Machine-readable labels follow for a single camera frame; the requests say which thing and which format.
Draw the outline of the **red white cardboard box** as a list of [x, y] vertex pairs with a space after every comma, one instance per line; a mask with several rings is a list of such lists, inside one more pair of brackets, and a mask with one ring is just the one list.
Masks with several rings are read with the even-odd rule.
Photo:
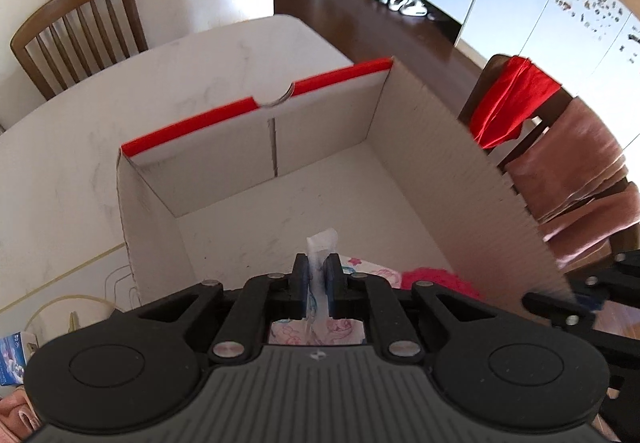
[[150, 302], [203, 279], [239, 288], [288, 272], [314, 234], [385, 269], [447, 269], [522, 313], [570, 285], [523, 200], [468, 129], [394, 60], [294, 82], [126, 142], [120, 220]]

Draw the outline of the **small blue card box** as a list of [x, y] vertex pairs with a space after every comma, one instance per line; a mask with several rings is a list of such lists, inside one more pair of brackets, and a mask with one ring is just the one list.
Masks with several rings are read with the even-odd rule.
[[0, 340], [1, 387], [14, 387], [24, 382], [27, 363], [38, 348], [37, 337], [26, 331], [12, 333]]

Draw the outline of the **pink cloth at edge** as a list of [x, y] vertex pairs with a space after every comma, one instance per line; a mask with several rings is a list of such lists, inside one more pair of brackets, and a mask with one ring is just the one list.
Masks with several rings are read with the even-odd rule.
[[20, 443], [41, 427], [32, 401], [19, 387], [0, 401], [0, 442]]

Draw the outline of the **wooden chair with towels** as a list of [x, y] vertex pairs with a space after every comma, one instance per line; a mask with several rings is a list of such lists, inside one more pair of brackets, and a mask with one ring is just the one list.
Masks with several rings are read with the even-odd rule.
[[459, 114], [486, 153], [513, 142], [499, 169], [537, 222], [558, 266], [639, 248], [639, 189], [602, 119], [531, 60], [491, 56]]

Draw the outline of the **pink towel on chair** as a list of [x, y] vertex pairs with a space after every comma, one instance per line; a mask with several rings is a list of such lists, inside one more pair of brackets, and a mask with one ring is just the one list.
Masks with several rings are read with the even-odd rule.
[[639, 223], [639, 190], [626, 180], [623, 148], [581, 99], [506, 173], [561, 269]]

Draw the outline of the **white patterned cloth item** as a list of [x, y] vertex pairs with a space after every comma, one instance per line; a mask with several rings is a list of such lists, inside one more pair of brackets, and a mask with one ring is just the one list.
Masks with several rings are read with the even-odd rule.
[[333, 319], [326, 292], [326, 261], [336, 252], [338, 234], [326, 229], [307, 238], [309, 278], [303, 319], [281, 319], [270, 326], [270, 345], [362, 345], [363, 324], [356, 319]]

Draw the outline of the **wooden slat-back chair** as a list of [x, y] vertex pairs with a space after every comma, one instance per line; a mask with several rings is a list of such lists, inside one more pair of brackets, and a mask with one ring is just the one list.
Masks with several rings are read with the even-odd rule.
[[49, 101], [149, 46], [136, 0], [50, 0], [17, 29], [10, 48]]

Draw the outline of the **pink fuzzy plush toy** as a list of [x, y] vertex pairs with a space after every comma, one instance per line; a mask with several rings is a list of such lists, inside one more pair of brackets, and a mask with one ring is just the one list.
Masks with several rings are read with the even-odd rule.
[[430, 281], [433, 284], [461, 293], [461, 295], [472, 299], [482, 299], [480, 293], [468, 281], [454, 273], [442, 269], [432, 269], [431, 267], [418, 267], [412, 271], [402, 273], [400, 288], [402, 290], [410, 290], [418, 281]]

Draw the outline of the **white refrigerator with magnets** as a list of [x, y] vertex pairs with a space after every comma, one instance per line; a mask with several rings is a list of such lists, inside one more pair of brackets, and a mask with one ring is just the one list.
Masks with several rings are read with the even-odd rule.
[[477, 63], [529, 58], [574, 96], [605, 70], [639, 66], [639, 20], [620, 0], [473, 0], [458, 37]]

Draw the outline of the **red cloth on chair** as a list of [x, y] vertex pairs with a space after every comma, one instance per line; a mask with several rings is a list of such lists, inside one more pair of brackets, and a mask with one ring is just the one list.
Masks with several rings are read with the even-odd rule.
[[530, 59], [494, 55], [483, 68], [459, 115], [483, 150], [516, 139], [526, 119], [561, 90]]

